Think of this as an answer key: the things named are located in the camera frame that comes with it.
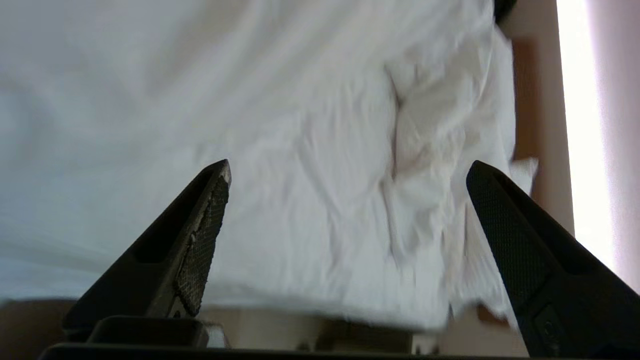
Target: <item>white duvet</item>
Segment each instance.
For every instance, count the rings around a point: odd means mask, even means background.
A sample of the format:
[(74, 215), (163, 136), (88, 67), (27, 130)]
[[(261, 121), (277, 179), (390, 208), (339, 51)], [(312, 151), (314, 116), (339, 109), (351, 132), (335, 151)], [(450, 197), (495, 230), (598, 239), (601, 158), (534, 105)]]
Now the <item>white duvet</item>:
[(0, 296), (80, 296), (228, 158), (205, 305), (443, 326), (513, 116), (491, 1), (5, 2)]

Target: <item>mattress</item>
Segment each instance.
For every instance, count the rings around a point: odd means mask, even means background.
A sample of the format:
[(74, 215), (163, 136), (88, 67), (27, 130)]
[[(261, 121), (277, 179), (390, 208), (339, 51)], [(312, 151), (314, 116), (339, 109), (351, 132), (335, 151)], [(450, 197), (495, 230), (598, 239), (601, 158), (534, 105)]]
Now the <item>mattress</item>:
[(0, 34), (0, 296), (80, 296), (227, 158), (205, 306), (445, 324), (466, 170), (510, 174), (490, 1), (21, 1)]

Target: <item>bed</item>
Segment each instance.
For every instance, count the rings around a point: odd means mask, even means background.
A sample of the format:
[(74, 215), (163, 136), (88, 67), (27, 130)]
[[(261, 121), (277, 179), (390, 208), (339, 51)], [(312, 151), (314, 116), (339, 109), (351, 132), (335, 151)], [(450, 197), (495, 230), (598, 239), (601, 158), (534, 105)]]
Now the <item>bed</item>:
[(535, 171), (510, 161), (491, 1), (1, 7), (0, 296), (80, 296), (227, 158), (205, 306), (509, 313), (464, 187), (473, 160), (525, 189)]

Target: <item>white bed sheet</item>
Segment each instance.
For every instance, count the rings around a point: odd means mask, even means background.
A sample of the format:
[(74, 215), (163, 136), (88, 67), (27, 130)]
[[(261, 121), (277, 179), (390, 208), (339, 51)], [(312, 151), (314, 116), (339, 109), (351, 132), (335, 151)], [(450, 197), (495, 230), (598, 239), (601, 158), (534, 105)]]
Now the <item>white bed sheet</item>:
[[(228, 158), (204, 304), (443, 326), (442, 240), (422, 239), (410, 259), (392, 252), (393, 90), (419, 102), (412, 86), (446, 76), (470, 35), (493, 38), (491, 16), (490, 1), (466, 0), (3, 3), (0, 296), (79, 296), (201, 168)], [(405, 55), (420, 81), (402, 92), (383, 65)], [(513, 96), (503, 65), (495, 79)], [(483, 90), (470, 95), (491, 106), (457, 126), (491, 145), (467, 136), (456, 158), (498, 149), (508, 161), (509, 138), (488, 134), (513, 132), (513, 103)], [(506, 127), (465, 122), (496, 111)]]

